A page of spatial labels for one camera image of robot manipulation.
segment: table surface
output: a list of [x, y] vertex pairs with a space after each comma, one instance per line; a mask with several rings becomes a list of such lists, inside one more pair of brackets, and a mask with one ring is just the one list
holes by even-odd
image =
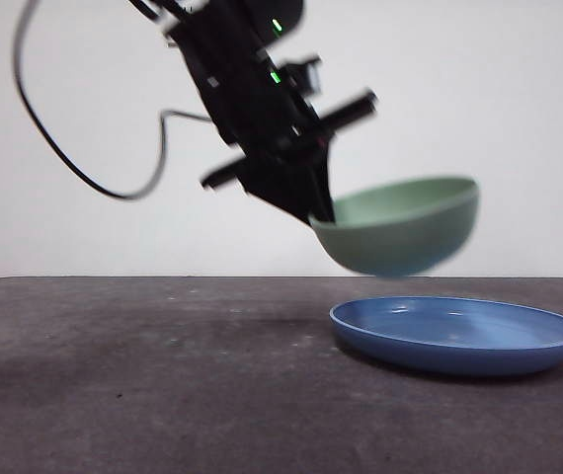
[[0, 278], [0, 474], [563, 473], [563, 363], [468, 379], [337, 343], [397, 294], [563, 314], [563, 278]]

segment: cable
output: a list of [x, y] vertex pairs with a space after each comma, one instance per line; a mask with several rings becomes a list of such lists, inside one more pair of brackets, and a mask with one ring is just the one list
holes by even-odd
[[27, 98], [27, 93], [25, 92], [25, 88], [23, 86], [23, 75], [21, 71], [21, 63], [22, 63], [22, 50], [23, 50], [23, 43], [25, 42], [25, 36], [27, 34], [27, 29], [31, 18], [36, 10], [36, 6], [38, 5], [39, 0], [28, 0], [25, 4], [25, 8], [21, 14], [18, 27], [16, 28], [16, 32], [14, 35], [14, 44], [13, 44], [13, 71], [14, 71], [14, 82], [16, 83], [16, 87], [18, 89], [18, 93], [23, 101], [23, 105], [27, 109], [29, 116], [32, 118], [32, 121], [40, 131], [41, 135], [44, 137], [46, 142], [49, 146], [53, 149], [55, 154], [62, 160], [62, 162], [73, 172], [77, 175], [84, 183], [88, 186], [93, 188], [95, 191], [102, 193], [110, 198], [117, 198], [117, 199], [125, 199], [125, 200], [135, 200], [144, 198], [147, 196], [157, 185], [159, 182], [161, 175], [163, 174], [163, 170], [165, 169], [165, 159], [167, 154], [167, 139], [166, 139], [166, 126], [165, 120], [167, 117], [183, 117], [186, 119], [194, 119], [200, 121], [211, 121], [210, 118], [199, 116], [196, 114], [190, 114], [187, 112], [180, 112], [180, 111], [161, 111], [159, 116], [160, 119], [160, 128], [161, 128], [161, 148], [159, 152], [159, 159], [158, 164], [156, 165], [156, 169], [152, 174], [150, 180], [138, 191], [130, 193], [130, 194], [121, 194], [115, 193], [113, 191], [107, 190], [106, 188], [102, 187], [101, 185], [94, 182], [90, 179], [87, 175], [85, 175], [82, 170], [80, 170], [73, 162], [66, 156], [66, 154], [57, 146], [55, 140], [51, 137], [51, 135], [46, 131], [44, 125], [40, 122], [40, 119], [36, 115], [34, 108], [29, 102]]
[[134, 8], [141, 12], [148, 20], [156, 22], [156, 20], [159, 18], [159, 14], [148, 7], [147, 4], [143, 2], [143, 0], [128, 0], [128, 2], [130, 2], [134, 6]]

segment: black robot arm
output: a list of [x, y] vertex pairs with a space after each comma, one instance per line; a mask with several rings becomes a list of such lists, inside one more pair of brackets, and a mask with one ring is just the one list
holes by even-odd
[[277, 67], [266, 47], [299, 22], [302, 0], [209, 0], [188, 13], [173, 0], [157, 10], [129, 0], [150, 19], [162, 8], [178, 19], [166, 36], [179, 47], [219, 135], [244, 156], [202, 180], [237, 179], [247, 193], [308, 223], [335, 219], [328, 152], [337, 129], [374, 110], [368, 92], [320, 118], [306, 97], [318, 90], [317, 57]]

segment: white backdrop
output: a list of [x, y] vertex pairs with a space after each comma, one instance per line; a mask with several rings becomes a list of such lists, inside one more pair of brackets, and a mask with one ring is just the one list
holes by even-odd
[[[140, 202], [75, 178], [30, 123], [11, 80], [22, 1], [0, 0], [0, 277], [350, 275], [312, 231], [199, 178], [237, 156], [212, 125], [171, 118], [169, 161]], [[306, 0], [277, 62], [318, 52], [325, 111], [365, 87], [372, 120], [341, 133], [334, 196], [404, 178], [471, 175], [477, 227], [435, 276], [563, 276], [563, 0]], [[178, 50], [123, 0], [42, 0], [25, 79], [63, 149], [99, 182], [149, 176], [158, 111], [203, 112]]]

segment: blue plate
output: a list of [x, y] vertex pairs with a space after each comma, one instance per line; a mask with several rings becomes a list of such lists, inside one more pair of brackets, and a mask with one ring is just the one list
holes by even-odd
[[394, 296], [348, 301], [330, 317], [350, 346], [427, 371], [516, 375], [563, 360], [563, 316], [516, 304]]

